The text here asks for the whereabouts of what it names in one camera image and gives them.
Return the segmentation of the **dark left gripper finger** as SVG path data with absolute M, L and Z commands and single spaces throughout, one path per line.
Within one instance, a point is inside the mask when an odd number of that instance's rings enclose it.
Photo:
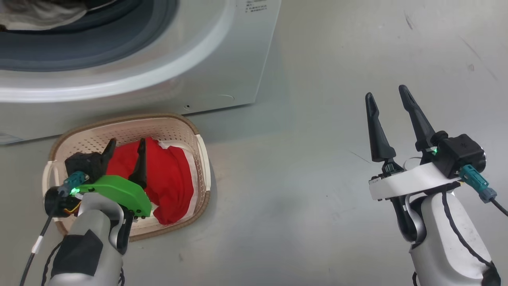
M 138 158 L 132 174 L 128 180 L 139 185 L 141 188 L 147 187 L 147 164 L 146 164 L 146 139 L 139 141 L 137 149 Z
M 102 176 L 107 173 L 109 161 L 113 157 L 114 151 L 116 149 L 116 143 L 116 138 L 111 138 L 100 156 L 100 174 Z

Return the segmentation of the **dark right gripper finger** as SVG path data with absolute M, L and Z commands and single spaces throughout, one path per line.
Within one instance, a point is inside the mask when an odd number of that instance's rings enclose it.
M 414 135 L 417 139 L 415 143 L 417 151 L 423 152 L 426 149 L 432 148 L 431 138 L 435 134 L 434 128 L 421 110 L 421 107 L 417 104 L 408 87 L 400 85 L 398 90 L 403 107 L 409 113 L 411 119 Z
M 396 151 L 389 145 L 386 134 L 379 120 L 379 108 L 372 93 L 365 96 L 367 127 L 371 159 L 374 162 L 384 162 L 396 157 Z

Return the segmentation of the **beige perforated laundry basket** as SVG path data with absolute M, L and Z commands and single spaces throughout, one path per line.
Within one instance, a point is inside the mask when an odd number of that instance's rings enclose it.
M 118 145 L 125 145 L 146 137 L 158 140 L 165 148 L 176 146 L 192 154 L 196 166 L 194 189 L 197 201 L 189 217 L 168 226 L 159 224 L 154 217 L 138 219 L 133 224 L 129 240 L 149 239 L 191 225 L 205 212 L 210 201 L 210 162 L 200 132 L 191 121 L 178 114 L 123 116 L 69 130 L 52 146 L 43 171 L 42 193 L 45 194 L 50 187 L 60 185 L 67 178 L 64 161 L 70 155 L 76 152 L 101 152 L 111 138 L 116 138 Z

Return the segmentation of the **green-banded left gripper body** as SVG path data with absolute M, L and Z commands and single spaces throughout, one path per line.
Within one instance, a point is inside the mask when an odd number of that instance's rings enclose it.
M 135 217 L 151 216 L 152 204 L 139 185 L 114 175 L 105 175 L 93 184 L 85 183 L 88 179 L 85 174 L 72 174 L 62 185 L 47 190 L 44 196 L 46 214 L 56 218 L 77 216 L 85 196 L 98 193 L 125 207 Z

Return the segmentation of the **white front-load washing machine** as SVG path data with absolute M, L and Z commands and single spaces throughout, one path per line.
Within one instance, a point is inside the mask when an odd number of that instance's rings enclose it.
M 281 0 L 117 0 L 0 31 L 0 145 L 114 116 L 254 103 Z

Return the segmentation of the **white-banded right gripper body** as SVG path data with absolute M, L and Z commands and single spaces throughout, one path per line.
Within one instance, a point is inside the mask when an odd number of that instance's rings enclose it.
M 382 200 L 420 193 L 459 179 L 458 176 L 447 178 L 431 162 L 390 177 L 372 179 L 369 181 L 369 190 L 373 200 Z

